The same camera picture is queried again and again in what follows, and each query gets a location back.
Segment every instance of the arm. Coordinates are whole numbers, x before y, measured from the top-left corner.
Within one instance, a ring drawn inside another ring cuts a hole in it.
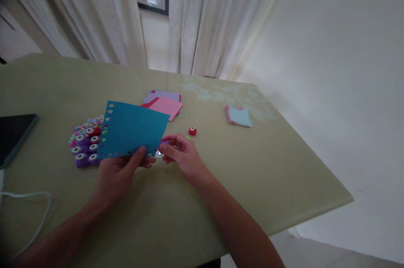
[[[237,267],[284,268],[268,236],[205,167],[194,143],[180,134],[163,140],[170,144],[159,147],[163,160],[167,164],[177,162],[188,182],[199,191]]]
[[[150,163],[156,161],[145,157],[145,151],[145,147],[140,147],[132,157],[102,160],[90,201],[77,214],[16,257],[12,266],[66,266],[98,224],[125,196],[137,167],[150,168]]]

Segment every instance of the charging cable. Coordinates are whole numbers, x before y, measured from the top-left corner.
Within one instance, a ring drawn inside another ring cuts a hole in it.
[[[48,207],[46,208],[46,211],[45,211],[45,214],[43,216],[42,222],[39,225],[39,228],[38,228],[37,232],[35,233],[34,237],[27,244],[27,246],[25,246],[24,249],[21,250],[14,258],[18,257],[21,253],[23,253],[32,244],[32,242],[37,238],[39,232],[41,231],[41,229],[43,227],[43,224],[45,223],[46,217],[48,216],[49,209],[51,207],[51,202],[52,202],[52,194],[50,192],[47,192],[47,191],[32,192],[30,194],[15,194],[15,193],[6,192],[6,191],[0,192],[0,195],[6,195],[6,196],[9,196],[9,197],[13,197],[13,198],[24,198],[24,197],[34,196],[34,195],[38,195],[38,194],[46,194],[46,196],[49,198]]]

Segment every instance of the stack of paper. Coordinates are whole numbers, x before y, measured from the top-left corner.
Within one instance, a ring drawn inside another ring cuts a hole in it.
[[[168,114],[169,120],[172,121],[182,107],[180,100],[181,95],[179,93],[153,90],[143,98],[144,104],[141,107]]]

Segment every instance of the black tablet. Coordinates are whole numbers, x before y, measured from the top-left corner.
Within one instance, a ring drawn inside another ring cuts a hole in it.
[[[36,114],[0,117],[0,169],[11,162],[37,118]]]

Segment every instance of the light blue card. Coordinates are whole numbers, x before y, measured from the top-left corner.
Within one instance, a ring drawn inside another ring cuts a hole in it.
[[[240,107],[233,107],[233,106],[226,106],[227,110],[227,119],[230,123],[251,127],[253,123],[251,122],[250,115],[248,114],[248,110],[240,108]]]
[[[144,107],[108,101],[101,127],[98,157],[122,157],[140,146],[154,155],[165,132],[168,114]]]

